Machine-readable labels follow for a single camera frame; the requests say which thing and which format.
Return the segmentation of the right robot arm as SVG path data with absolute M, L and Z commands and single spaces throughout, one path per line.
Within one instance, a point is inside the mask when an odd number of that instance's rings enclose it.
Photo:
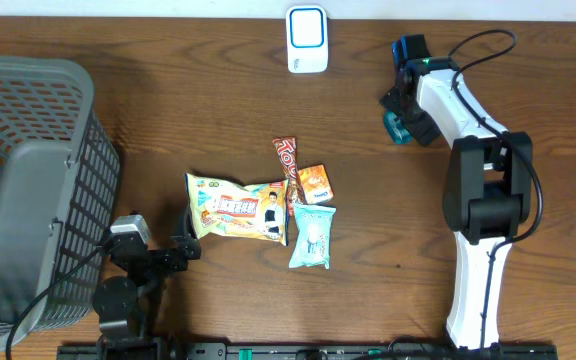
M 497 312 L 507 255 L 519 227 L 543 216 L 543 191 L 525 132 L 498 123 L 468 89 L 452 55 L 433 56 L 421 34 L 392 45 L 395 84 L 381 98 L 384 126 L 397 144 L 450 147 L 442 212 L 457 245 L 455 292 L 446 331 L 458 350 L 499 342 Z

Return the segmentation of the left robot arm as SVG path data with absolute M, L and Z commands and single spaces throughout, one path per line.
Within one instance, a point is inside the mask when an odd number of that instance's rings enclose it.
M 151 232 L 140 214 L 117 218 L 101 240 L 102 254 L 125 271 L 102 281 L 92 297 L 99 316 L 100 359 L 184 359 L 186 352 L 170 336 L 153 332 L 166 280 L 201 257 L 191 211 L 179 217 L 169 248 L 148 248 Z

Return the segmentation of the orange tissue packet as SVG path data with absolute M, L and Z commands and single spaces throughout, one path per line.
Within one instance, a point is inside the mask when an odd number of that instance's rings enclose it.
M 308 204 L 320 204 L 333 199 L 334 193 L 322 164 L 300 169 L 298 176 Z

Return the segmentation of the light teal snack packet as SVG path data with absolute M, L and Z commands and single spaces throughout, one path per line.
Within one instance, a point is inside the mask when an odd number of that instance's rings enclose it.
M 296 204 L 294 217 L 298 236 L 289 261 L 290 268 L 323 265 L 330 268 L 331 228 L 336 209 L 320 205 Z

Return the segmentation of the yellow snack chip bag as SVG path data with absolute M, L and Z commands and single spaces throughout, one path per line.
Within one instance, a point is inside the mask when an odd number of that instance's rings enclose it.
M 287 245 L 287 180 L 241 186 L 190 173 L 185 180 L 198 239 L 216 234 Z

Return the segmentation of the white barcode scanner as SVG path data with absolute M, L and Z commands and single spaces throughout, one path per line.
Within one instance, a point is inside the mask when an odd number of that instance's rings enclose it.
M 318 5 L 298 5 L 287 10 L 287 67 L 291 73 L 312 74 L 327 69 L 327 20 L 327 12 Z

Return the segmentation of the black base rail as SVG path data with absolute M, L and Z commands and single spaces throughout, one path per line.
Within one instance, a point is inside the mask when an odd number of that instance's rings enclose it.
M 182 360 L 354 360 L 354 359 L 499 359 L 558 360 L 553 345 L 497 345 L 488 350 L 457 350 L 444 344 L 399 341 L 392 345 L 226 345 L 190 343 L 164 347 L 146 345 L 119 349 L 107 345 L 64 345 L 57 360 L 182 359 Z

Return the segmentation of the teal Listerine mouthwash bottle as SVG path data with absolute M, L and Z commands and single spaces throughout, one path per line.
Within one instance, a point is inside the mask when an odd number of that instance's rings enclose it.
M 412 136 L 394 112 L 387 111 L 384 114 L 383 123 L 395 144 L 404 145 L 412 141 Z

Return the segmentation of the grey plastic mesh basket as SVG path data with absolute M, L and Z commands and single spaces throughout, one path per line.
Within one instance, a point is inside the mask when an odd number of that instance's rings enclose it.
M 90 311 L 120 177 L 94 93 L 74 62 L 0 56 L 0 352 Z

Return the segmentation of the red Top chocolate bar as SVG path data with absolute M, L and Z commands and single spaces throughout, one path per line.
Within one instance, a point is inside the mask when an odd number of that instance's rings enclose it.
M 305 204 L 305 195 L 300 183 L 297 165 L 297 143 L 293 136 L 278 137 L 272 140 L 275 150 L 279 156 L 284 175 L 288 180 L 286 190 L 286 203 L 288 213 L 294 216 L 294 205 Z

